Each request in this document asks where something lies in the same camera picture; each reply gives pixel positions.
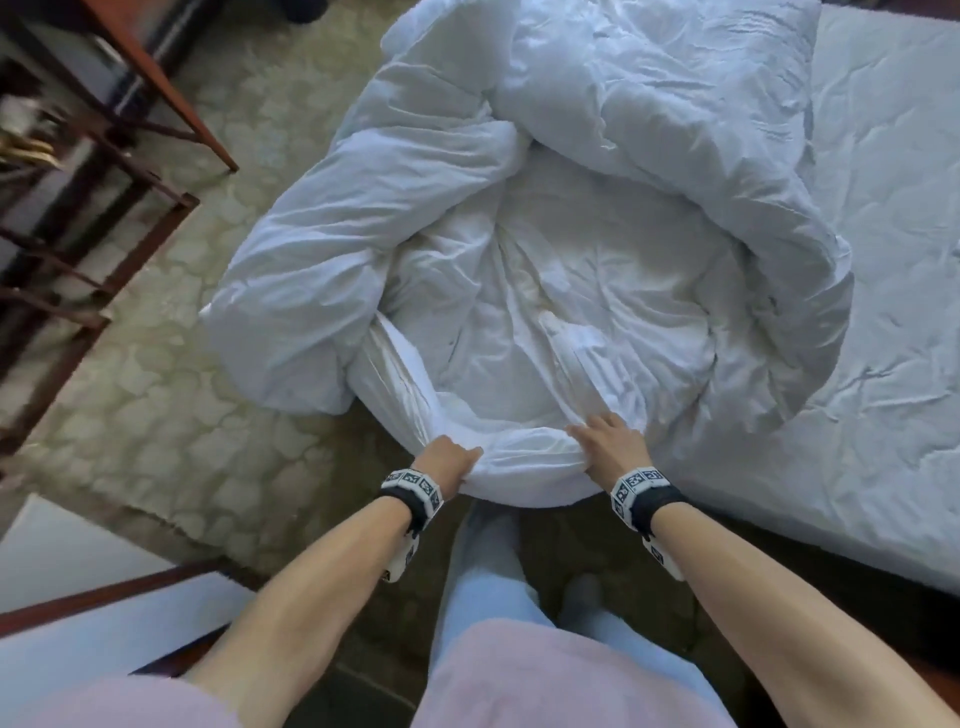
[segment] white duvet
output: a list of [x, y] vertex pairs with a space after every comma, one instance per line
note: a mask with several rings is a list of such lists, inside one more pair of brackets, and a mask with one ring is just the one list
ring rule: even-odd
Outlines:
[[595, 492], [563, 427], [612, 410], [682, 478], [828, 378], [850, 252], [808, 191], [811, 0], [424, 0], [327, 157], [203, 317], [251, 399], [355, 395], [465, 491]]

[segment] bed sheet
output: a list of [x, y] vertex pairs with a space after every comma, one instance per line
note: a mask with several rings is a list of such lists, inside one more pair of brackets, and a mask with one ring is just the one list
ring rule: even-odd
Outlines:
[[772, 436], [704, 453], [719, 510], [960, 594], [960, 23], [825, 6], [815, 198], [851, 243], [833, 376]]

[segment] chair leg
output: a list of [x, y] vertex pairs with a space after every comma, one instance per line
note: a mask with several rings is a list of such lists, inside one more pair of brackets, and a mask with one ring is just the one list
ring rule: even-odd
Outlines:
[[223, 163], [236, 172], [239, 166], [216, 136], [206, 127], [190, 103], [170, 83], [166, 73], [147, 53], [133, 33], [128, 30], [107, 8], [102, 0], [81, 0], [97, 23], [103, 27], [107, 40], [133, 68], [135, 68], [164, 98], [181, 119], [190, 127], [200, 141], [208, 146]]

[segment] floor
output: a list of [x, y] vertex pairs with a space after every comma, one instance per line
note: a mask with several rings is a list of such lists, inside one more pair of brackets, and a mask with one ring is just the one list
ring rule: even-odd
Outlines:
[[[412, 4], [338, 0], [323, 20], [298, 27], [253, 0], [228, 3], [177, 85], [240, 171], [227, 176], [186, 142], [143, 138], [138, 154], [203, 203], [111, 305], [115, 323], [9, 464], [14, 476], [0, 484], [0, 499], [36, 491], [121, 533], [137, 531], [131, 538], [156, 541], [168, 558], [222, 550], [273, 573], [409, 463], [358, 403], [333, 418], [244, 401], [207, 351], [197, 311], [256, 219], [324, 156], [379, 64], [380, 36]], [[140, 215], [152, 212], [145, 205]], [[107, 266], [134, 233], [121, 229], [88, 269]], [[341, 655], [410, 700], [423, 688], [448, 546], [467, 506], [462, 498], [444, 509], [404, 578], [378, 587]], [[743, 666], [690, 591], [617, 527], [603, 498], [525, 513], [523, 533], [523, 562], [548, 614], [569, 577], [599, 573], [608, 606], [700, 665], [738, 710]], [[614, 557], [622, 553], [637, 556]]]

